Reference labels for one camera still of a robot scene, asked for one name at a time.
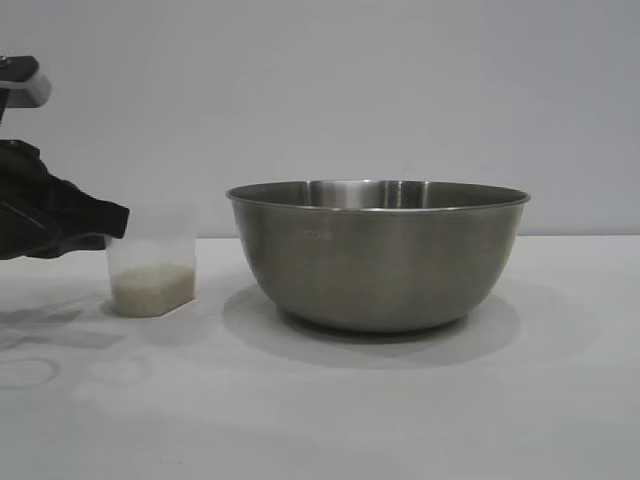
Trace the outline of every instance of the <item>white table surface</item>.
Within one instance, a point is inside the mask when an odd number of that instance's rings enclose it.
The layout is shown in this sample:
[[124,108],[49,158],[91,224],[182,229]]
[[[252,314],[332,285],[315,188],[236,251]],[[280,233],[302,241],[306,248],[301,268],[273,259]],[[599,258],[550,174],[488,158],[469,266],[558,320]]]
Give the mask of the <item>white table surface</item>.
[[199,296],[109,314],[104,256],[0,264],[0,478],[638,479],[640,237],[527,237],[468,321],[281,321],[237,240]]

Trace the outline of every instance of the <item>stainless steel bowl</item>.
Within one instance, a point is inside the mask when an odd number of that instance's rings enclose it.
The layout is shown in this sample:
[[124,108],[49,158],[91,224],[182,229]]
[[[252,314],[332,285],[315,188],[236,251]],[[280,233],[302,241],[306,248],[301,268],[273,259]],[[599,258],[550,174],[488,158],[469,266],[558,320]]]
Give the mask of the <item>stainless steel bowl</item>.
[[230,190],[249,265],[285,312],[362,332],[455,320],[489,294],[529,195],[414,181]]

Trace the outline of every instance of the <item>white background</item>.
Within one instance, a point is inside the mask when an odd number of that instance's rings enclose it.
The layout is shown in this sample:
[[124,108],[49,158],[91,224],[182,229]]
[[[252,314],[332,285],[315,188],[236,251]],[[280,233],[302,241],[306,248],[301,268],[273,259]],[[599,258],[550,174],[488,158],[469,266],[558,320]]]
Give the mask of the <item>white background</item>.
[[4,0],[54,84],[2,137],[129,203],[406,178],[530,191],[524,233],[640,233],[637,0]]

